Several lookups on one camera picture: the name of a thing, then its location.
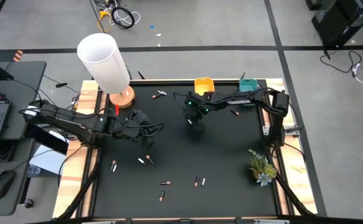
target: potted plant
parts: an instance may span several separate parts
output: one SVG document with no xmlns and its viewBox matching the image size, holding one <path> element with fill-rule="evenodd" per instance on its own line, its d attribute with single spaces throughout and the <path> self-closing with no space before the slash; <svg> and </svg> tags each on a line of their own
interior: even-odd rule
<svg viewBox="0 0 363 224">
<path fill-rule="evenodd" d="M 260 186 L 266 186 L 271 183 L 271 180 L 276 177 L 277 170 L 268 163 L 267 158 L 258 155 L 255 151 L 249 149 L 252 155 L 250 159 L 249 169 L 253 171 L 253 176 L 256 178 Z"/>
</svg>

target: computer mouse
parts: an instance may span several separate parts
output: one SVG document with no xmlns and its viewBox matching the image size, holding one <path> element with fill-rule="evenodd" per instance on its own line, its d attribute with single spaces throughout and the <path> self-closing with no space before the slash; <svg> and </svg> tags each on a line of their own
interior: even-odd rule
<svg viewBox="0 0 363 224">
<path fill-rule="evenodd" d="M 15 171 L 5 170 L 0 174 L 0 199 L 3 198 L 15 178 Z"/>
</svg>

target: lamp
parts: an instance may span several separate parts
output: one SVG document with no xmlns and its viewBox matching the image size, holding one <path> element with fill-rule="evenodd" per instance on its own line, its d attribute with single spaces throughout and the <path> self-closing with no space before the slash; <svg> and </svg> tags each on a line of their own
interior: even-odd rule
<svg viewBox="0 0 363 224">
<path fill-rule="evenodd" d="M 130 76 L 116 41 L 108 34 L 92 34 L 77 46 L 77 56 L 92 74 L 100 88 L 110 94 L 110 100 L 120 108 L 126 108 L 135 99 L 129 86 Z"/>
</svg>

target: yellow object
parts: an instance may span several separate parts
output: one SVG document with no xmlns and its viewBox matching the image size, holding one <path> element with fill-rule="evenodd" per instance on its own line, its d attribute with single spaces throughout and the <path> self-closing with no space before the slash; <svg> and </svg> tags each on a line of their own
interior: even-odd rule
<svg viewBox="0 0 363 224">
<path fill-rule="evenodd" d="M 100 19 L 97 21 L 97 27 L 98 27 L 98 29 L 100 30 L 100 31 L 102 31 L 102 32 L 108 32 L 110 29 L 111 29 L 111 26 L 109 26 L 109 28 L 107 29 L 107 30 L 103 30 L 104 29 L 104 27 L 101 27 L 100 26 L 100 22 L 101 22 L 101 20 L 104 18 L 104 17 L 106 17 L 106 16 L 110 16 L 109 15 L 109 13 L 107 12 L 107 11 L 100 11 L 99 12 L 100 13 Z"/>
<path fill-rule="evenodd" d="M 197 78 L 194 82 L 195 93 L 203 96 L 207 91 L 214 91 L 214 82 L 211 78 Z"/>
</svg>

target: wooden lamp base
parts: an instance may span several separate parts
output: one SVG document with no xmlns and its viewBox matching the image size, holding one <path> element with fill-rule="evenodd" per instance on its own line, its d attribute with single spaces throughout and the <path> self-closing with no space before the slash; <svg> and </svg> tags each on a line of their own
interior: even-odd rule
<svg viewBox="0 0 363 224">
<path fill-rule="evenodd" d="M 133 104 L 136 95 L 132 87 L 127 86 L 121 93 L 110 94 L 109 99 L 114 105 L 118 105 L 119 108 L 126 108 Z"/>
</svg>

